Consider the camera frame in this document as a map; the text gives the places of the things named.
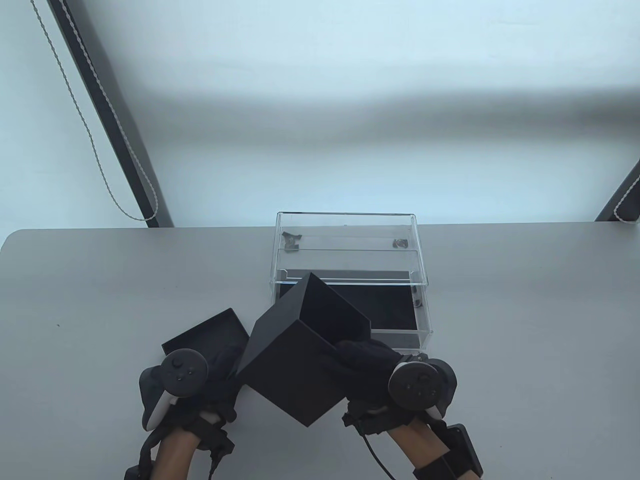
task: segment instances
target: wrist strap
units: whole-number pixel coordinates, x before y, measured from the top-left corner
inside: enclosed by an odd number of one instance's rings
[[[342,416],[344,426],[353,425],[361,435],[371,435],[409,425],[415,412],[409,412],[397,406],[389,406],[380,413],[369,413],[371,406],[351,401],[347,405],[347,413]]]
[[[151,449],[169,435],[176,426],[175,424],[161,424],[149,434],[140,449],[140,460],[138,464],[127,470],[125,480],[148,480],[151,477],[151,471],[154,467],[154,462],[151,461]],[[220,423],[212,425],[199,415],[187,424],[179,426],[184,430],[192,432],[192,434],[201,440],[198,446],[200,450],[211,450],[210,479],[222,460],[222,457],[233,452],[235,447],[234,443],[227,438],[227,432],[220,428]]]
[[[449,450],[426,467],[414,470],[413,475],[418,480],[457,480],[469,470],[471,465],[464,455]]]

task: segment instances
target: clear acrylic box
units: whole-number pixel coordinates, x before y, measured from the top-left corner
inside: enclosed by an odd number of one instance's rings
[[[373,338],[425,349],[432,331],[415,215],[278,213],[273,301],[310,271],[371,319]]]

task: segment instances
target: black cable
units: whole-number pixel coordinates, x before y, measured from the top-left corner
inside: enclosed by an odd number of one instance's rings
[[[373,455],[373,459],[376,462],[378,462],[378,465],[380,466],[380,468],[382,468],[385,471],[385,473],[388,475],[389,478],[391,478],[391,480],[396,480],[395,477],[391,474],[391,472],[389,472],[389,470],[387,470],[387,468],[382,464],[382,462],[378,458],[378,455],[376,455],[376,453],[373,451],[373,448],[371,448],[371,444],[367,440],[367,437],[362,435],[362,440],[364,440],[365,445],[367,446],[367,448],[369,449],[369,451]]]

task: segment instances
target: desk surface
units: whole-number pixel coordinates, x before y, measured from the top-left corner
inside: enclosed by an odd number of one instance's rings
[[[140,372],[227,307],[269,306],[272,228],[23,230],[0,251],[0,465],[11,479],[112,480],[135,464]],[[458,375],[488,479],[637,476],[640,230],[612,223],[423,225],[429,353]],[[383,479],[344,404],[304,428],[255,392],[216,479]],[[372,439],[398,479],[411,468]],[[206,478],[196,456],[190,479]]]

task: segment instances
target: blind cord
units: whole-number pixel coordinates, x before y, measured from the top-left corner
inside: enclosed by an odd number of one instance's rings
[[[65,69],[62,66],[62,62],[60,61],[60,57],[58,56],[58,52],[56,51],[56,48],[53,45],[53,42],[51,41],[51,37],[49,36],[49,32],[47,31],[47,28],[44,26],[44,22],[42,21],[42,17],[40,16],[40,11],[38,10],[38,7],[35,4],[35,0],[29,0],[29,2],[31,3],[31,6],[33,7],[33,11],[36,14],[38,22],[40,23],[40,28],[42,28],[42,32],[44,33],[44,36],[46,37],[47,42],[49,43],[49,47],[51,47],[51,51],[53,52],[53,56],[55,57],[56,62],[58,63],[58,68],[60,69],[60,73],[62,74],[62,78],[65,81],[65,84],[67,86],[67,90],[69,92],[69,95],[71,96],[71,100],[73,101],[74,106],[76,107],[76,111],[78,113],[78,116],[80,117],[80,120],[82,121],[82,124],[84,125],[84,129],[86,130],[87,136],[89,137],[89,142],[91,142],[91,148],[93,150],[93,156],[95,157],[95,162],[98,164],[98,169],[100,170],[100,175],[102,176],[102,181],[104,181],[104,185],[107,187],[107,192],[109,192],[109,196],[113,200],[113,203],[116,204],[116,207],[118,207],[118,210],[120,210],[122,213],[124,213],[127,217],[129,217],[132,220],[148,221],[148,220],[154,219],[156,217],[157,213],[158,213],[158,207],[159,207],[158,197],[157,197],[157,194],[156,194],[156,189],[154,188],[153,184],[151,183],[151,180],[149,180],[149,177],[147,176],[147,173],[145,172],[145,169],[140,164],[140,160],[138,159],[138,156],[136,155],[135,151],[131,147],[131,144],[129,143],[129,138],[127,137],[127,134],[124,132],[124,129],[122,128],[122,124],[120,123],[120,119],[119,119],[118,115],[116,114],[115,108],[111,104],[111,100],[109,99],[109,96],[107,95],[107,92],[105,92],[104,88],[102,87],[102,83],[100,82],[100,79],[98,78],[98,74],[96,73],[95,68],[93,67],[93,63],[91,63],[91,59],[89,58],[89,54],[86,52],[86,49],[84,48],[84,44],[82,43],[82,39],[80,38],[80,34],[78,33],[78,30],[76,28],[76,25],[74,24],[74,21],[71,19],[71,15],[69,14],[69,12],[67,10],[67,6],[65,5],[63,0],[60,0],[60,5],[62,6],[62,10],[65,12],[65,15],[67,17],[69,25],[72,28],[72,30],[74,32],[74,35],[76,36],[76,40],[77,40],[78,44],[80,45],[80,48],[82,49],[82,52],[84,54],[84,58],[86,59],[86,62],[89,65],[89,68],[91,69],[91,72],[93,74],[93,78],[95,79],[96,83],[98,84],[98,87],[100,87],[100,91],[102,92],[102,95],[104,96],[104,99],[107,101],[107,105],[109,106],[109,109],[111,110],[111,113],[113,114],[113,118],[115,118],[116,124],[118,124],[118,130],[120,131],[120,134],[122,135],[122,138],[124,139],[124,143],[127,146],[127,150],[129,151],[129,153],[131,154],[131,156],[135,160],[136,165],[138,166],[138,170],[140,171],[140,173],[142,173],[142,176],[145,178],[145,181],[149,185],[149,188],[151,189],[151,193],[154,196],[154,204],[155,204],[154,212],[153,212],[153,215],[151,215],[151,216],[149,216],[147,218],[134,217],[133,215],[130,215],[127,212],[125,212],[124,209],[118,203],[118,200],[116,200],[115,196],[113,195],[113,192],[111,191],[111,187],[109,186],[109,182],[107,181],[107,177],[104,175],[104,170],[102,169],[102,163],[100,162],[100,158],[98,156],[98,151],[97,151],[97,149],[95,147],[95,142],[93,140],[93,134],[91,133],[91,129],[89,128],[89,125],[86,123],[84,115],[83,115],[82,111],[80,110],[80,106],[78,105],[78,102],[76,100],[76,96],[74,95],[74,92],[71,89],[71,85],[69,84],[69,79],[67,77],[67,73],[65,72]]]
[[[628,197],[628,195],[631,193],[631,191],[634,189],[634,187],[637,185],[638,182],[640,182],[640,175],[638,175],[638,178],[634,180],[634,182],[631,184],[631,186],[628,188],[628,190],[625,192],[622,198],[620,198],[620,201],[618,202],[616,207],[613,209],[613,214],[622,223],[629,223],[631,225],[637,225],[638,223],[640,223],[640,218],[636,221],[630,221],[630,220],[623,220],[620,218],[620,215],[618,215],[618,208],[620,208],[620,205],[622,205],[622,202],[625,201],[626,197]]]

